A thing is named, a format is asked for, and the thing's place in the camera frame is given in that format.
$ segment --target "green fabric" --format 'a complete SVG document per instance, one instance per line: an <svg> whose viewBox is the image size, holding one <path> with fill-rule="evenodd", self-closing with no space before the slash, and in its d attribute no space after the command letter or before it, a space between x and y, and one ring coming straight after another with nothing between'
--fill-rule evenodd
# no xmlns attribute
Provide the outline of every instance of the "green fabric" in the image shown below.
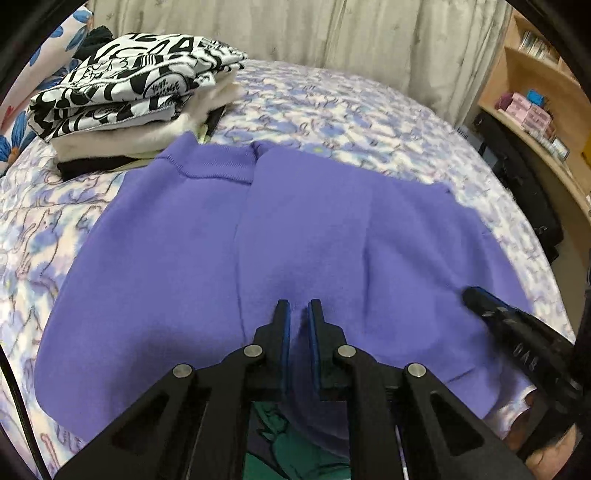
<svg viewBox="0 0 591 480"><path fill-rule="evenodd" d="M274 403L254 403L262 428L257 435L269 443L272 459L246 454L244 480L347 480L349 462L310 443L281 414Z"/></svg>

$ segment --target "floral bedsheet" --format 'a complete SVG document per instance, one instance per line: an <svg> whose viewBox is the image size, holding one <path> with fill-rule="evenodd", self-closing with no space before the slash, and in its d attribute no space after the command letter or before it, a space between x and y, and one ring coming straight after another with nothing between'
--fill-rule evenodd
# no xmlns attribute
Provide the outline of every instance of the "floral bedsheet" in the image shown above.
<svg viewBox="0 0 591 480"><path fill-rule="evenodd" d="M271 140L402 179L446 183L495 235L534 313L574 339L530 224L478 153L431 110L377 82L285 63L249 61L238 80L247 94L229 108L213 142ZM0 341L52 474L83 442L37 404L37 348L73 258L125 175L90 174L63 183L53 157L51 147L35 140L0 181ZM0 421L34 468L1 382ZM491 415L491 424L502 433L522 409L522 398L515 398Z"/></svg>

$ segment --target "black folded clothing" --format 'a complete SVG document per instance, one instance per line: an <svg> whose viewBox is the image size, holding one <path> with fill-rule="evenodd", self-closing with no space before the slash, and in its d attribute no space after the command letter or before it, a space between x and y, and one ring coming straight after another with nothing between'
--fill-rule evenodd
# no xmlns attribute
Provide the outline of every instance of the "black folded clothing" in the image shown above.
<svg viewBox="0 0 591 480"><path fill-rule="evenodd" d="M84 61L99 48L107 45L110 41L113 41L111 30L104 25L96 27L88 33L80 47L78 47L78 50L74 54L74 58Z"/></svg>

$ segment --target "pillow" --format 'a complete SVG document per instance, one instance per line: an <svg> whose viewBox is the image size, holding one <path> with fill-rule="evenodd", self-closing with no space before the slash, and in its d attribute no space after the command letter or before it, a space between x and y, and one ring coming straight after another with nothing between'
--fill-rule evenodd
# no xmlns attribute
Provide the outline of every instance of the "pillow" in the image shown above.
<svg viewBox="0 0 591 480"><path fill-rule="evenodd" d="M35 138L25 121L31 97L58 84L80 61L74 53L92 27L92 13L80 7L33 54L0 105L0 174Z"/></svg>

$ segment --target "beige curtain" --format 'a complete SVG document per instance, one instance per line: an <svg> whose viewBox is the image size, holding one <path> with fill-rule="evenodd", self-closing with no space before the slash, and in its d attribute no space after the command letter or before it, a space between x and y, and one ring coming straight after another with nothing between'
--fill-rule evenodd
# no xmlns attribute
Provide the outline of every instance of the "beige curtain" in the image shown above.
<svg viewBox="0 0 591 480"><path fill-rule="evenodd" d="M95 25L190 33L251 58L356 73L452 124L473 105L502 42L505 0L90 0Z"/></svg>

